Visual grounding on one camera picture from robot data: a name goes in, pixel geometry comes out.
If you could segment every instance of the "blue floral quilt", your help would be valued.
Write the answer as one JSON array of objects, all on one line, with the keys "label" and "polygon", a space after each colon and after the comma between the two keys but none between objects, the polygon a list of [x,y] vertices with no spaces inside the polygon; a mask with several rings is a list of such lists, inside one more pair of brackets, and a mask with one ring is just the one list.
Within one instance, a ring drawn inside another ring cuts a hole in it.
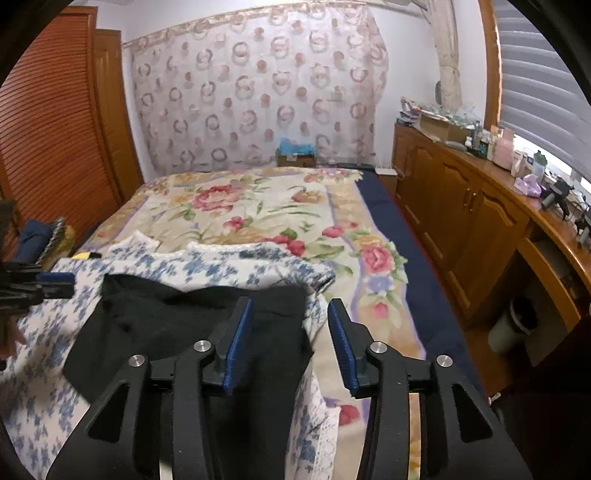
[{"label": "blue floral quilt", "polygon": [[[139,232],[109,248],[101,260],[63,259],[54,271],[76,275],[70,300],[48,300],[21,321],[27,344],[0,373],[0,413],[27,469],[44,479],[68,435],[89,405],[61,373],[76,335],[99,301],[105,274],[129,274],[189,291],[207,286],[260,289],[299,285],[309,292],[304,328],[312,343],[326,322],[322,295],[335,279],[324,264],[312,264],[273,243],[189,244],[185,250],[155,253],[159,242]],[[332,477],[340,407],[329,406],[311,364],[295,398],[285,478]],[[161,478],[170,478],[161,466]]]}]

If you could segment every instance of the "louvered door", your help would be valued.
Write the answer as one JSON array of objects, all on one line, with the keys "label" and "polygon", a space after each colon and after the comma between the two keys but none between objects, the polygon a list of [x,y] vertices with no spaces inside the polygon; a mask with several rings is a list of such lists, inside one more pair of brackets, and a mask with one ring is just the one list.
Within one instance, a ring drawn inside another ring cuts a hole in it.
[{"label": "louvered door", "polygon": [[19,218],[65,216],[83,235],[121,205],[96,107],[96,9],[66,8],[0,87],[0,158]]}]

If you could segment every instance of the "wooden wardrobe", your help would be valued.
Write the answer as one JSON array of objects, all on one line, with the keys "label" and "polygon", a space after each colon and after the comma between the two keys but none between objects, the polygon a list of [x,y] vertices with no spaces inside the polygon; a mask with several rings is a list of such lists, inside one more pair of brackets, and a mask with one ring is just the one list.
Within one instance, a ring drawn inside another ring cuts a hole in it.
[{"label": "wooden wardrobe", "polygon": [[81,238],[143,183],[131,138],[117,33],[94,7],[68,7],[0,87],[0,188],[17,201],[4,257],[29,218],[64,216]]}]

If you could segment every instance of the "floral bedspread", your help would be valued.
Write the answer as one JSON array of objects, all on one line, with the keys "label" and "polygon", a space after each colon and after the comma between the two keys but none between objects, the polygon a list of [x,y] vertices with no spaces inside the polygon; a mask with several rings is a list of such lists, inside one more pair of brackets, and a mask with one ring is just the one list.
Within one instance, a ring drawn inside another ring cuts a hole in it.
[{"label": "floral bedspread", "polygon": [[[406,260],[374,225],[355,181],[355,170],[264,168],[184,173],[144,185],[81,249],[104,252],[133,231],[161,242],[159,252],[189,242],[232,245],[271,241],[297,257],[332,267],[336,281],[324,293],[343,299],[351,318],[376,340],[422,358],[405,303]],[[314,344],[314,371],[329,404],[340,405],[335,478],[358,469],[369,401],[353,399],[340,379],[327,327]],[[411,396],[410,478],[418,478],[418,399]]]}]

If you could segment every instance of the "curtain rod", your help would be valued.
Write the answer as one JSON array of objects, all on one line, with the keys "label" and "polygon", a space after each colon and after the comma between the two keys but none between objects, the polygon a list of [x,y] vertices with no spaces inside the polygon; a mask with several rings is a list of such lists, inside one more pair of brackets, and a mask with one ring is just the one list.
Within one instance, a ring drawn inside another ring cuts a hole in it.
[{"label": "curtain rod", "polygon": [[[270,8],[270,7],[293,7],[294,5],[300,5],[300,4],[310,4],[310,5],[314,5],[314,4],[323,4],[326,5],[327,7],[336,7],[337,4],[348,4],[348,5],[363,5],[363,6],[368,6],[368,7],[375,7],[375,8],[382,8],[384,10],[390,10],[392,12],[396,12],[399,14],[404,14],[404,15],[409,15],[411,17],[417,17],[417,18],[423,18],[422,14],[418,14],[415,12],[411,12],[408,10],[405,10],[404,8],[402,8],[402,5],[397,5],[397,4],[392,4],[387,2],[386,0],[382,0],[382,1],[378,1],[378,2],[374,2],[374,1],[363,1],[363,0],[319,0],[319,1],[314,1],[314,2],[291,2],[291,3],[286,3],[286,4],[277,4],[277,5],[264,5],[262,7],[248,7],[248,8],[241,8],[239,10],[230,10],[228,12],[221,12],[219,14],[214,14],[214,15],[209,15],[208,17],[203,17],[203,18],[198,18],[196,20],[190,20],[188,22],[183,22],[183,23],[179,23],[177,25],[173,25],[172,27],[166,27],[166,28],[162,28],[160,30],[157,30],[156,32],[152,32],[146,35],[153,35],[154,33],[158,33],[164,30],[168,30],[169,28],[178,28],[181,25],[186,25],[187,23],[191,23],[194,21],[199,21],[199,20],[203,20],[205,18],[210,18],[210,17],[221,17],[222,15],[236,15],[236,14],[241,14],[244,12],[249,12],[249,11],[257,11],[257,10],[263,10],[266,8]],[[421,9],[423,9],[423,7],[419,4],[417,4],[417,6]],[[121,45],[122,48],[129,48],[131,46],[131,44],[135,41],[137,41],[137,39],[141,38],[141,37],[137,37],[134,38],[132,40],[128,40],[127,42],[123,43]]]}]

